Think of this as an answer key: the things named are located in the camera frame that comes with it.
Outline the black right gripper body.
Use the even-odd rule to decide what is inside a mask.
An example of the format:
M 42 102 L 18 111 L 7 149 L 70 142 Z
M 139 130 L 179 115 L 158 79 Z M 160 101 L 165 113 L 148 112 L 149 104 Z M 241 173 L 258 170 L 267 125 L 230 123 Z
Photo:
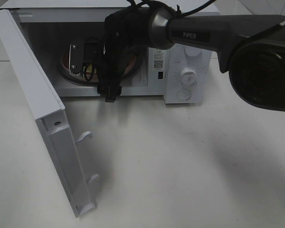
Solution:
M 97 73 L 99 93 L 120 93 L 121 80 L 132 57 L 133 46 L 121 35 L 109 35 L 102 47 Z

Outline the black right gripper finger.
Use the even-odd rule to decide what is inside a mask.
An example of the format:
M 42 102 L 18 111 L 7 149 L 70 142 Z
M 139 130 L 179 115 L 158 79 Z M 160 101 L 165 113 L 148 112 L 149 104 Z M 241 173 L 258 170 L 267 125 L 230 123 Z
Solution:
M 116 101 L 116 87 L 107 85 L 105 87 L 105 102 L 114 103 Z

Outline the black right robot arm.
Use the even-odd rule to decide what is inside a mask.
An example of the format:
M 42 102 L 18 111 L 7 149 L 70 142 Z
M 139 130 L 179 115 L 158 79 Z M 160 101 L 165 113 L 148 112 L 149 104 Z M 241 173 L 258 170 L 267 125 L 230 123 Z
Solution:
M 97 91 L 107 102 L 121 94 L 121 81 L 136 47 L 167 50 L 175 44 L 214 51 L 219 69 L 245 102 L 285 112 L 285 16 L 196 16 L 159 1 L 133 4 L 105 18 L 97 51 Z

